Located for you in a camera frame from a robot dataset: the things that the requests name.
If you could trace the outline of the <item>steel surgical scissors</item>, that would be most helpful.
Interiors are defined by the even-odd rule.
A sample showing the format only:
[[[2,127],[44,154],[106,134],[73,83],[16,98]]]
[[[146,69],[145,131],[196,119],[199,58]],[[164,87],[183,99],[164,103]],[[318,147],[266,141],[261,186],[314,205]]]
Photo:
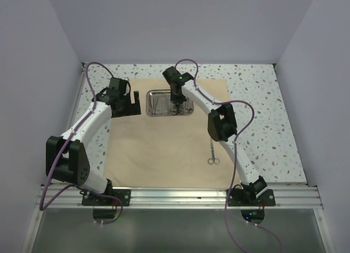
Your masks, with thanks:
[[[211,156],[207,160],[208,164],[220,164],[220,159],[218,159],[215,156],[215,151],[214,151],[214,145],[213,145],[213,139],[210,139],[210,148],[211,148]]]

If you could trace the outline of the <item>beige cloth wrap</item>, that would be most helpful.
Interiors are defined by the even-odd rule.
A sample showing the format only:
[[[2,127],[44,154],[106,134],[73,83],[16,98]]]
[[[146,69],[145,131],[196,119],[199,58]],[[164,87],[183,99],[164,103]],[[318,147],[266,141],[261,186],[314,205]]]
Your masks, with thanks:
[[[167,90],[164,79],[131,79],[139,92],[141,115],[111,119],[104,176],[115,187],[227,189],[234,164],[219,143],[213,143],[220,164],[211,156],[207,115],[196,105],[191,115],[148,116],[146,94]]]

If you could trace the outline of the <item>steel instrument tray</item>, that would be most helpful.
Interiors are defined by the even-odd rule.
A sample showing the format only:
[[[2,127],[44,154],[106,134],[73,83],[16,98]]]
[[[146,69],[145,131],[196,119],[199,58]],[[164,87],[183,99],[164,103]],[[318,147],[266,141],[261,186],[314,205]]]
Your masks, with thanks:
[[[179,105],[172,103],[170,90],[150,90],[146,94],[146,99],[148,116],[191,115],[194,111],[193,101],[188,98]]]

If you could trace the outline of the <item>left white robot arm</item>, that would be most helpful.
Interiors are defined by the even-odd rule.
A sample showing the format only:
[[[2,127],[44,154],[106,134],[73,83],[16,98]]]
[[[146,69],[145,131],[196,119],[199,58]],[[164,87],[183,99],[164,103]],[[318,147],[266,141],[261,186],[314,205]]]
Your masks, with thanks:
[[[141,114],[139,92],[133,92],[128,80],[112,77],[109,85],[95,94],[82,117],[59,137],[46,141],[46,175],[49,180],[64,181],[94,192],[101,205],[114,198],[108,180],[90,169],[86,152],[97,131],[111,118]]]

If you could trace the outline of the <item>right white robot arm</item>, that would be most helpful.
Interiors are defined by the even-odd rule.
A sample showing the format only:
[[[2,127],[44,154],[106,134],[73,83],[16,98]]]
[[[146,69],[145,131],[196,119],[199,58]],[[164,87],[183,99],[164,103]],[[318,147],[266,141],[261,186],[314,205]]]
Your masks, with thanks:
[[[234,163],[234,171],[239,174],[240,196],[250,205],[258,204],[267,191],[267,183],[251,163],[244,148],[237,143],[242,131],[237,130],[232,105],[234,101],[219,102],[191,74],[182,74],[174,66],[167,68],[162,75],[170,86],[172,102],[180,103],[189,99],[207,115],[209,136],[224,148]]]

